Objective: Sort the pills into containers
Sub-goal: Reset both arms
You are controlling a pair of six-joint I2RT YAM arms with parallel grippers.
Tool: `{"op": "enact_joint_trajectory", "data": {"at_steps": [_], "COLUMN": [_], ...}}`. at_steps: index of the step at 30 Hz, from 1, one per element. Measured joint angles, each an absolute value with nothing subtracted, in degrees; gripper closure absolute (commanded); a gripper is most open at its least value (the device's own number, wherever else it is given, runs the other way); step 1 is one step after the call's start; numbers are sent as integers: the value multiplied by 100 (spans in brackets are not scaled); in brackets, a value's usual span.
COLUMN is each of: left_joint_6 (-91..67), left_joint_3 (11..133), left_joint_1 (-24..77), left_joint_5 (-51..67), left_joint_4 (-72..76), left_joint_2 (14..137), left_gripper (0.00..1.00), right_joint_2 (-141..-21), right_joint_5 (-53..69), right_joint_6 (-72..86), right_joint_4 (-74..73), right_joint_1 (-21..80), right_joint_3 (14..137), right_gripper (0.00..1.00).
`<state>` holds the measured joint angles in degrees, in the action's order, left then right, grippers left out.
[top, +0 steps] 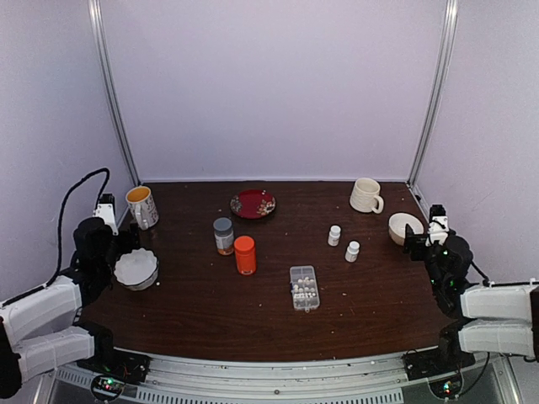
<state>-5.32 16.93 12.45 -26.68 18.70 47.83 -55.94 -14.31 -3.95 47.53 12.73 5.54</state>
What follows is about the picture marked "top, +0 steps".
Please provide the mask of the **white pill bottle front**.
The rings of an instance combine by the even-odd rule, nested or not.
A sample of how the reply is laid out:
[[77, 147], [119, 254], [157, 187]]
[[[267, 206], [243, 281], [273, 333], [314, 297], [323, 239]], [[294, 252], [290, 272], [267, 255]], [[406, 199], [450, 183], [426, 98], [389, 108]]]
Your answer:
[[357, 241], [351, 241], [346, 248], [344, 259], [349, 263], [353, 263], [357, 260], [359, 252], [360, 244]]

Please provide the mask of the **white pill bottle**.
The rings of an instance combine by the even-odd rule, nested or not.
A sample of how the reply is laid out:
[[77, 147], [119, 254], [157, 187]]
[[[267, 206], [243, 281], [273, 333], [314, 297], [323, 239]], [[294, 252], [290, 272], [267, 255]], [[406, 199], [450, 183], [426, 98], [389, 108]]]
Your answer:
[[346, 248], [344, 259], [349, 263], [353, 263], [357, 260], [359, 252], [360, 244], [357, 241], [351, 241]]
[[341, 236], [341, 227], [338, 225], [332, 225], [328, 233], [328, 245], [331, 247], [337, 247]]

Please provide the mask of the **grey lid pill bottle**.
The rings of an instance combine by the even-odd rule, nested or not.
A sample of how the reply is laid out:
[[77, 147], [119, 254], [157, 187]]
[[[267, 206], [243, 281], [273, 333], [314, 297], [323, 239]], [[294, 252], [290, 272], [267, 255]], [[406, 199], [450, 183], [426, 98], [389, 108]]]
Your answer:
[[217, 251], [228, 256], [234, 252], [234, 233], [232, 221], [226, 217], [220, 217], [213, 222], [214, 237]]

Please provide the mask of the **clear plastic pill organizer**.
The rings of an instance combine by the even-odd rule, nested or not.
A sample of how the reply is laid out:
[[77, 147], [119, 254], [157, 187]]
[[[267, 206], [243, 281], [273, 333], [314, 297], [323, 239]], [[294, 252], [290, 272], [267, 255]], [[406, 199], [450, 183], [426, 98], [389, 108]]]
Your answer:
[[320, 306], [320, 294], [313, 266], [292, 266], [289, 269], [292, 305], [296, 311], [310, 312]]

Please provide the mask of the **orange pill bottle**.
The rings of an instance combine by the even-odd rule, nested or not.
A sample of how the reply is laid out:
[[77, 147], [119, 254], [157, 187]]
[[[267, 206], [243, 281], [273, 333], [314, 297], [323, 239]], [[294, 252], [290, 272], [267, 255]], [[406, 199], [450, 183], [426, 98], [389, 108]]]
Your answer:
[[237, 271], [244, 276], [254, 274], [257, 269], [256, 244], [249, 236], [240, 236], [234, 241]]

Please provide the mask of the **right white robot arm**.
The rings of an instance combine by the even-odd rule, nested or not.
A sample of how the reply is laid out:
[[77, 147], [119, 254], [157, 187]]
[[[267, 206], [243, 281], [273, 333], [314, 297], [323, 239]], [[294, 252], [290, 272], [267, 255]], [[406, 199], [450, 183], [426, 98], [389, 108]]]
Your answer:
[[477, 265], [468, 242], [442, 228], [416, 234], [405, 226], [404, 251], [424, 263], [440, 311], [454, 322], [443, 328], [431, 362], [446, 372], [474, 353], [519, 355], [538, 360], [538, 283], [481, 284], [467, 280]]

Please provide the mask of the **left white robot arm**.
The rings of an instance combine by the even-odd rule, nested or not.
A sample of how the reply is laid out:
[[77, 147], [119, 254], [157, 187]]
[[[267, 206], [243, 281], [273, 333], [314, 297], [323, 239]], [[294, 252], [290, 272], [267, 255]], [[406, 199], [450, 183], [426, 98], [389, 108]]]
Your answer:
[[121, 365], [112, 332], [76, 317], [112, 285], [117, 261], [139, 248], [139, 231], [134, 225], [113, 231], [103, 219], [91, 217], [78, 225], [73, 239], [75, 251], [67, 268], [58, 269], [45, 285], [1, 304], [3, 399], [64, 364], [89, 360], [104, 374]]

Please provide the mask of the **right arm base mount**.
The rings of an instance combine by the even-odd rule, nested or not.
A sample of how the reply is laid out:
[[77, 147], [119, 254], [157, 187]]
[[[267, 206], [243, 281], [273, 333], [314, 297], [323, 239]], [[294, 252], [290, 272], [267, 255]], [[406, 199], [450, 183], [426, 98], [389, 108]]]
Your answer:
[[452, 323], [440, 331], [437, 347], [405, 353], [402, 360], [408, 379], [430, 378], [474, 365], [474, 354], [461, 350], [458, 337], [461, 328], [461, 323]]

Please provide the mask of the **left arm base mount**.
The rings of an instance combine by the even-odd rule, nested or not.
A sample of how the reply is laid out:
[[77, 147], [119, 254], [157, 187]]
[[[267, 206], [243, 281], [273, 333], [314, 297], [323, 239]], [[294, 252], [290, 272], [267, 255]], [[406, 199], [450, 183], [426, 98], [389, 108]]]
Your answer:
[[145, 354], [132, 353], [115, 348], [113, 333], [94, 322], [77, 322], [93, 337], [94, 355], [80, 359], [77, 366], [95, 373], [114, 376], [129, 384], [138, 385], [146, 381], [151, 358]]

